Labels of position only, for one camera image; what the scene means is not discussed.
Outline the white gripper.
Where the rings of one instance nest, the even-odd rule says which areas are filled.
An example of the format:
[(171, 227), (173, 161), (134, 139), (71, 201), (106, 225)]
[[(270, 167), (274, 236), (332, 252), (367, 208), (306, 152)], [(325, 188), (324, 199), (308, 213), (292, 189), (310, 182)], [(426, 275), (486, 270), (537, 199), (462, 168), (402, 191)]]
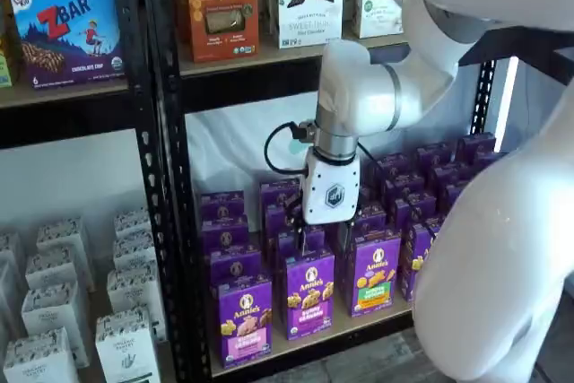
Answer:
[(352, 217), (359, 199), (360, 158), (355, 155), (348, 163), (334, 164), (308, 149), (306, 166), (308, 174), (302, 180), (302, 196), (291, 196), (286, 200), (286, 217), (295, 231), (296, 249), (302, 256), (308, 253), (307, 224), (344, 222), (342, 256), (347, 258), (357, 233)]

